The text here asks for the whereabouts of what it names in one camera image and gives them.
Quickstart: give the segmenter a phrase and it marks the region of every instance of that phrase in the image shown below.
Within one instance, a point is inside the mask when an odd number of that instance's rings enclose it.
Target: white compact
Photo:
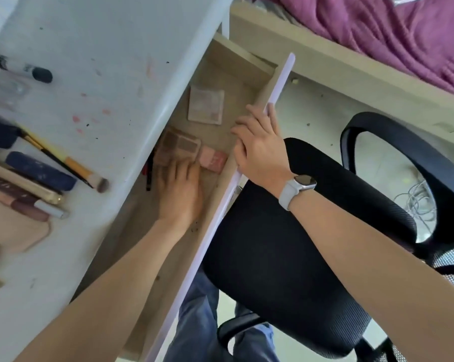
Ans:
[[[222,124],[224,95],[223,90],[191,86],[187,119],[198,123]]]

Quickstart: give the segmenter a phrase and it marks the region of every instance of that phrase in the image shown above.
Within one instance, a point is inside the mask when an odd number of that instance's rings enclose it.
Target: wooden bed frame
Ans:
[[[230,40],[279,64],[296,55],[293,71],[454,143],[454,95],[246,2],[230,8]]]

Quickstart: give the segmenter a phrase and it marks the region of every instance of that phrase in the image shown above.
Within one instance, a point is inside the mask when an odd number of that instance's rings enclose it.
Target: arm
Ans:
[[[200,166],[159,170],[159,218],[150,231],[53,320],[16,362],[115,361],[163,261],[200,213]]]
[[[248,106],[232,132],[240,170],[276,198],[289,169],[275,111]],[[410,362],[454,362],[454,286],[395,242],[315,191],[290,211],[349,293],[376,320]]]

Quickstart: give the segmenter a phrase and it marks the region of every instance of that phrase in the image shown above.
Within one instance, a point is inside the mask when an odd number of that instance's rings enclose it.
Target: watch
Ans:
[[[299,192],[307,191],[309,189],[314,189],[317,182],[315,179],[308,175],[298,175],[294,176],[293,179],[288,180],[286,185],[279,196],[279,204],[287,211],[289,211],[290,201],[297,195]]]

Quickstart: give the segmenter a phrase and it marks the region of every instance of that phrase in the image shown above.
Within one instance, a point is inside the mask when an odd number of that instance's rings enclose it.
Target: jeans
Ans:
[[[222,348],[217,343],[218,303],[218,288],[200,268],[180,307],[177,331],[164,362],[217,362],[212,360],[212,350]],[[236,316],[248,312],[237,303]],[[222,362],[279,362],[273,333],[272,327],[264,323],[236,335],[234,356],[221,351]]]

